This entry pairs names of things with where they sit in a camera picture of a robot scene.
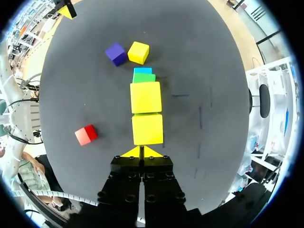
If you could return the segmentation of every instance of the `person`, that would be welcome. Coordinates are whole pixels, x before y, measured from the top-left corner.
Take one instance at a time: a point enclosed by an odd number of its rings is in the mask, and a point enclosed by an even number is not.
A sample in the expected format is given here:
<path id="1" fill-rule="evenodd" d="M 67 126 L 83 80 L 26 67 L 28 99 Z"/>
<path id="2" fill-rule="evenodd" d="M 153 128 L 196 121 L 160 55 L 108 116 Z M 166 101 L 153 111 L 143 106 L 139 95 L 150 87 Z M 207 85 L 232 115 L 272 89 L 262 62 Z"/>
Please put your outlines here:
<path id="1" fill-rule="evenodd" d="M 33 158 L 30 154 L 22 152 L 21 157 L 19 174 L 30 189 L 63 192 L 46 154 Z M 46 204 L 51 203 L 60 211 L 71 207 L 68 199 L 61 200 L 59 197 L 48 196 L 39 196 L 39 198 Z"/>

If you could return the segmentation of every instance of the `yellow object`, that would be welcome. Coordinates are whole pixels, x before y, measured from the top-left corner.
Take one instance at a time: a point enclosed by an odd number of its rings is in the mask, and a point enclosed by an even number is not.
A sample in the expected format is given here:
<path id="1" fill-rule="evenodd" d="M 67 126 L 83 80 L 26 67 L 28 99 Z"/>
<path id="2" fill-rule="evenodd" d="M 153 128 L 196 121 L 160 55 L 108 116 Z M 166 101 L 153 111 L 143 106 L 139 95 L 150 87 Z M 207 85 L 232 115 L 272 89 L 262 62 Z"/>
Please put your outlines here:
<path id="1" fill-rule="evenodd" d="M 132 127 L 135 145 L 163 143 L 161 114 L 134 115 L 132 117 Z"/>
<path id="2" fill-rule="evenodd" d="M 159 82 L 131 83 L 130 90 L 133 114 L 158 113 L 162 111 L 161 86 Z"/>
<path id="3" fill-rule="evenodd" d="M 143 153 L 145 158 L 149 158 L 150 156 L 154 158 L 163 157 L 160 153 L 157 153 L 147 146 L 143 146 Z"/>
<path id="4" fill-rule="evenodd" d="M 140 152 L 140 146 L 136 146 L 134 149 L 128 151 L 127 153 L 124 153 L 121 157 L 135 157 L 135 158 L 139 158 L 139 152 Z"/>
<path id="5" fill-rule="evenodd" d="M 62 14 L 63 16 L 65 16 L 69 19 L 73 19 L 70 11 L 67 8 L 67 6 L 64 6 L 60 10 L 58 10 L 58 13 Z"/>
<path id="6" fill-rule="evenodd" d="M 149 54 L 149 45 L 133 42 L 130 50 L 128 51 L 129 60 L 138 64 L 144 64 Z"/>

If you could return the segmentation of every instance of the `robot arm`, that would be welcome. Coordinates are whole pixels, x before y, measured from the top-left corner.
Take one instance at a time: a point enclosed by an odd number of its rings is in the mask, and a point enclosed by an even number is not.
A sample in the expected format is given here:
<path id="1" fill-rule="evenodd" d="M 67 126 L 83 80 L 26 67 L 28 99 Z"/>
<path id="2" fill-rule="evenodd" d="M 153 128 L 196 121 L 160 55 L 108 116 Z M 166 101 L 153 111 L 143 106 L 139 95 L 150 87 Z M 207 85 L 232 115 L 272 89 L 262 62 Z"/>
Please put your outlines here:
<path id="1" fill-rule="evenodd" d="M 7 42 L 3 41 L 2 43 L 0 43 L 0 90 L 4 96 L 7 105 L 9 105 L 14 101 L 23 99 L 25 97 L 25 93 L 19 88 L 18 84 L 15 81 L 12 70 L 10 68 L 7 50 Z M 5 113 L 3 114 L 3 116 L 1 116 L 0 124 L 4 126 L 10 125 L 12 128 L 10 133 L 12 135 L 21 138 L 25 141 L 28 141 L 28 139 L 24 136 L 24 134 L 22 134 L 22 132 L 18 128 L 17 124 L 15 124 L 16 116 L 13 116 L 11 114 L 16 110 L 17 106 L 18 103 L 15 103 L 8 107 L 9 113 Z M 25 104 L 25 102 L 23 102 L 23 104 L 19 106 L 20 113 L 22 113 L 22 110 L 25 111 L 23 113 L 24 116 L 20 117 L 22 118 L 21 121 L 23 121 L 23 118 L 28 118 L 26 106 L 29 106 L 29 104 Z M 6 184 L 8 184 L 9 186 L 11 183 L 11 179 L 15 177 L 18 173 L 19 161 L 21 160 L 21 154 L 24 147 L 24 143 L 16 141 L 11 137 L 8 139 L 7 147 L 5 148 L 5 155 L 2 158 L 5 160 L 2 167 L 2 177 Z"/>

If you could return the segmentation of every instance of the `wooden block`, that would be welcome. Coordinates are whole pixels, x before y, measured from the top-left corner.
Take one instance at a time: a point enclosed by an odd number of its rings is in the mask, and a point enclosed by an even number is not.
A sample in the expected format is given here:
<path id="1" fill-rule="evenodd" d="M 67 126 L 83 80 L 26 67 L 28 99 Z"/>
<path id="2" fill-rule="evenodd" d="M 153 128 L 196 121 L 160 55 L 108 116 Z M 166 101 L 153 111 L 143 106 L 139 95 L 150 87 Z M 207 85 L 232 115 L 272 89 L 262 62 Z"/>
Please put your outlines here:
<path id="1" fill-rule="evenodd" d="M 133 114 L 158 113 L 162 111 L 161 86 L 159 82 L 131 83 L 130 91 Z"/>
<path id="2" fill-rule="evenodd" d="M 112 46 L 110 46 L 105 51 L 105 54 L 115 64 L 115 66 L 121 65 L 128 59 L 127 53 L 125 52 L 124 48 L 118 43 L 114 43 Z"/>
<path id="3" fill-rule="evenodd" d="M 132 83 L 155 82 L 156 75 L 145 73 L 134 73 Z"/>
<path id="4" fill-rule="evenodd" d="M 144 64 L 149 54 L 149 45 L 133 42 L 130 50 L 128 51 L 129 60 L 138 64 Z"/>
<path id="5" fill-rule="evenodd" d="M 135 145 L 163 143 L 162 115 L 137 114 L 132 117 Z"/>
<path id="6" fill-rule="evenodd" d="M 75 132 L 75 135 L 81 146 L 90 143 L 97 138 L 97 133 L 93 125 L 88 125 Z"/>

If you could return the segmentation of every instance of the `gray table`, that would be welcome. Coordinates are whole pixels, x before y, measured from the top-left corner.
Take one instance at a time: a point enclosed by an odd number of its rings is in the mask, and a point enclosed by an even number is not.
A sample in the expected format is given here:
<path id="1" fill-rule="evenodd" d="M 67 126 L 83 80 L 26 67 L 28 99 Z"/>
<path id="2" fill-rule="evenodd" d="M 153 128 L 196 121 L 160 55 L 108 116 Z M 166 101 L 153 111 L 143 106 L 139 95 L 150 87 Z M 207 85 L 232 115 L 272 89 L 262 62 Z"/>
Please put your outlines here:
<path id="1" fill-rule="evenodd" d="M 105 49 L 150 45 L 145 67 L 161 84 L 164 144 L 188 209 L 202 213 L 226 197 L 244 153 L 249 97 L 233 37 L 206 0 L 82 1 L 64 18 L 41 78 L 42 133 L 63 190 L 96 200 L 115 155 L 134 147 L 133 68 L 115 67 Z M 93 124 L 99 138 L 80 146 L 74 132 Z"/>

